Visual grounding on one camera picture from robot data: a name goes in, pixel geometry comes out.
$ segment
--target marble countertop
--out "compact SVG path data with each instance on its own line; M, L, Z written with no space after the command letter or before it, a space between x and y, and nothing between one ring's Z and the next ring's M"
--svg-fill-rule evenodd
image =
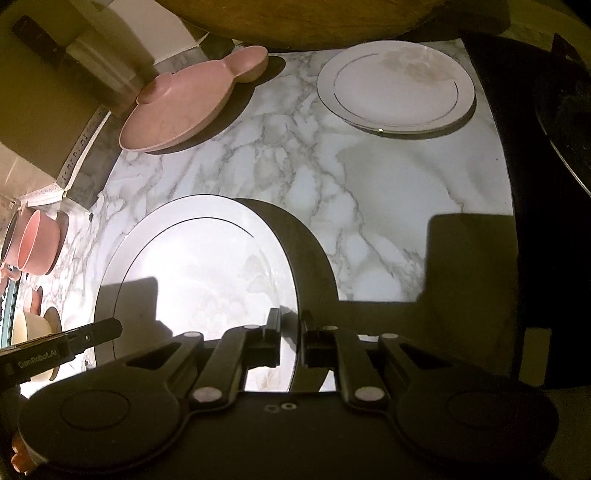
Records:
M142 218L190 194L245 197L284 208L314 233L341 300L418 305L403 333L508 372L517 246L501 142L461 41L429 45L474 81L476 112L461 129L429 140L360 131L318 99L316 78L337 51L282 54L285 68L225 130L178 153L124 152L90 214L62 205L70 222L56 267L23 279L20 304L24 287L42 286L42 311L57 307L64 330L92 322L109 260ZM58 379L93 363L88 350Z

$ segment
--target brown knife handle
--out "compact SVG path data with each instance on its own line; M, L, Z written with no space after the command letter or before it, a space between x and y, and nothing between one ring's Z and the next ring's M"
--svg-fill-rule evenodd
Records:
M12 32L54 68L58 68L66 55L66 48L58 45L37 22L27 15L14 24Z

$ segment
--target pink divided plate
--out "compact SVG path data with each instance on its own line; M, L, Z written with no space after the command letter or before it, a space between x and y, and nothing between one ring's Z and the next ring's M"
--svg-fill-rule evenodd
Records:
M121 148L150 152L191 138L219 114L236 82L253 82L268 62L267 49L252 46L159 75L138 95L119 136Z

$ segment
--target wooden cutting board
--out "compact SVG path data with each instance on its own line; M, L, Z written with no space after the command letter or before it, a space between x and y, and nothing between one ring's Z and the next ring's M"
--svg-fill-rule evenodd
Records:
M288 50L393 38L449 0L157 0L216 35Z

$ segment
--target black stove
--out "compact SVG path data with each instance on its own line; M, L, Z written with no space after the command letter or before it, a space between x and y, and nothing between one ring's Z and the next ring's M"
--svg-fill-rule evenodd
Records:
M466 33L462 40L491 106L511 182L519 329L552 329L546 388L591 384L591 197L534 109L536 80L564 60L506 38Z

